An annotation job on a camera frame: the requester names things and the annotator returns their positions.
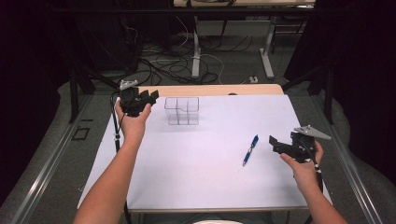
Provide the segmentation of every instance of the black curtain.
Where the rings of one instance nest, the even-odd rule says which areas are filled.
[[[0,6],[0,203],[35,154],[58,108],[57,89],[68,80],[36,9],[34,1]]]
[[[357,12],[311,18],[285,78],[294,80],[316,66],[333,64],[333,96],[350,122],[350,150],[396,184],[396,6],[391,1],[331,1],[319,6]]]

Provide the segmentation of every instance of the white sheet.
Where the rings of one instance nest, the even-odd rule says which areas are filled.
[[[168,125],[165,98],[152,107],[137,155],[128,207],[133,210],[305,207],[289,166],[269,135],[291,143],[299,121],[286,95],[200,97],[199,125]],[[80,198],[115,156],[112,118]],[[245,167],[255,135],[259,142]]]

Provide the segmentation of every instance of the table leg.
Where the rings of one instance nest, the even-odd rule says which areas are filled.
[[[264,66],[265,75],[268,79],[274,79],[274,72],[271,67],[270,59],[268,58],[268,52],[271,48],[271,40],[274,35],[276,24],[276,17],[271,18],[270,27],[268,29],[268,35],[265,40],[265,47],[260,49],[260,55],[262,56],[262,65]]]
[[[192,73],[193,78],[198,78],[199,76],[199,64],[201,61],[201,49],[199,48],[198,34],[194,32],[194,57],[192,59]]]

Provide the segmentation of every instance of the table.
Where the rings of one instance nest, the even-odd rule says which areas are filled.
[[[291,169],[268,143],[269,134],[279,141],[290,142],[290,132],[300,126],[289,97],[282,94],[280,86],[142,87],[140,90],[159,90],[161,96],[167,97],[199,96],[200,123],[168,125],[164,97],[157,100],[147,122],[129,189],[127,203],[131,212],[307,208]],[[230,92],[238,95],[227,96]],[[81,202],[115,155],[113,129],[110,118]],[[242,161],[255,134],[259,135],[259,142],[243,167]],[[330,199],[326,189],[325,195]]]
[[[187,0],[174,0],[175,7],[186,7]],[[282,7],[312,5],[315,0],[236,0],[233,7]],[[226,7],[228,2],[205,3],[191,0],[192,7]],[[194,32],[194,57],[192,63],[192,77],[199,76],[201,49],[199,48],[199,35],[251,35],[266,36],[264,48],[260,49],[265,75],[273,79],[274,72],[268,58],[269,48],[276,26],[276,17],[269,21],[227,21],[227,28],[222,34],[223,21],[198,21],[195,17],[196,32]]]

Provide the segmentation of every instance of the silver bracket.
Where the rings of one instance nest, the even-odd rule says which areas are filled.
[[[318,137],[318,138],[323,138],[326,140],[332,140],[332,138],[325,134],[325,133],[321,133],[320,131],[314,129],[313,127],[311,127],[311,125],[308,126],[304,126],[301,128],[295,128],[294,131],[298,132],[298,133],[302,133],[308,136],[313,136],[313,137]]]
[[[137,80],[135,80],[135,81],[124,81],[124,80],[122,80],[121,83],[120,83],[120,91],[126,90],[126,89],[128,89],[128,88],[130,88],[132,86],[137,85],[137,84],[139,84],[139,82]]]

